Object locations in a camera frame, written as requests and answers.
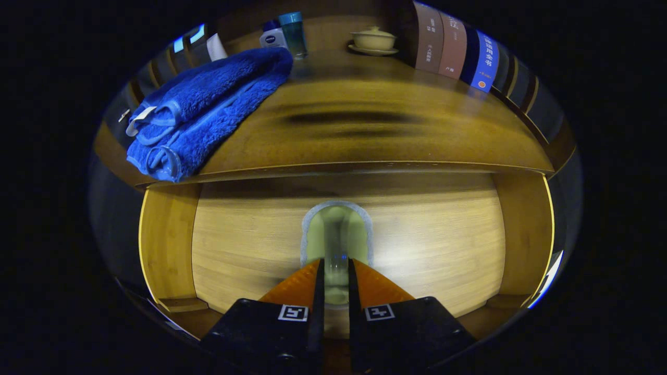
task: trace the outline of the book spine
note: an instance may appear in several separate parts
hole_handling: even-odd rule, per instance
[[[440,12],[440,18],[443,25],[443,41],[438,73],[459,79],[468,49],[466,28],[461,21],[446,13]]]
[[[498,46],[493,39],[480,31],[477,31],[477,36],[480,41],[480,56],[470,85],[487,93],[491,90],[498,70]]]
[[[440,12],[424,4],[414,2],[419,22],[419,46],[416,69],[438,73],[442,58],[442,19]]]

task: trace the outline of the black background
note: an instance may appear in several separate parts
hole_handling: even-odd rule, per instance
[[[540,77],[566,110],[586,178],[580,239],[560,279],[524,319],[448,372],[659,373],[664,284],[650,266],[665,250],[651,238],[664,223],[655,143],[667,123],[658,92],[665,3],[425,3],[503,43]],[[5,165],[27,162],[5,169],[5,201],[18,213],[15,256],[4,262],[17,281],[5,303],[11,373],[207,369],[203,354],[141,315],[113,283],[88,224],[85,174],[101,111],[126,79],[184,31],[242,4],[19,5],[3,12]]]

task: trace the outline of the folded towel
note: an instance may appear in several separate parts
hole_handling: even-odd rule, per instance
[[[262,48],[179,74],[130,117],[126,132],[136,139],[127,160],[163,181],[191,176],[287,80],[291,67],[287,49]]]

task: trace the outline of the orange gripper pad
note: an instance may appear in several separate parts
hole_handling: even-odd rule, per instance
[[[267,294],[264,294],[264,297],[260,298],[259,301],[280,305],[308,306],[312,311],[319,262],[318,259],[294,272]]]
[[[359,300],[362,308],[396,302],[410,301],[415,298],[391,280],[373,268],[354,259],[354,270],[359,285]]]

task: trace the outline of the wooden shelf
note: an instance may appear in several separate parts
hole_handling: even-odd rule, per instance
[[[224,313],[259,299],[301,268],[301,221],[326,200],[349,200],[373,220],[373,267],[454,316],[495,296],[505,233],[486,173],[303,176],[203,184],[192,233],[197,297]],[[347,310],[328,310],[325,335],[347,338]]]
[[[300,268],[301,221],[326,200],[363,207],[374,228],[372,266],[415,297],[436,297],[479,339],[535,294],[552,253],[553,209],[538,173],[345,173],[151,186],[139,257],[156,306],[201,338],[238,298],[258,299]],[[348,328],[346,310],[326,311],[326,337],[347,338]]]
[[[553,172],[493,95],[393,57],[318,51],[185,183],[429,169]]]

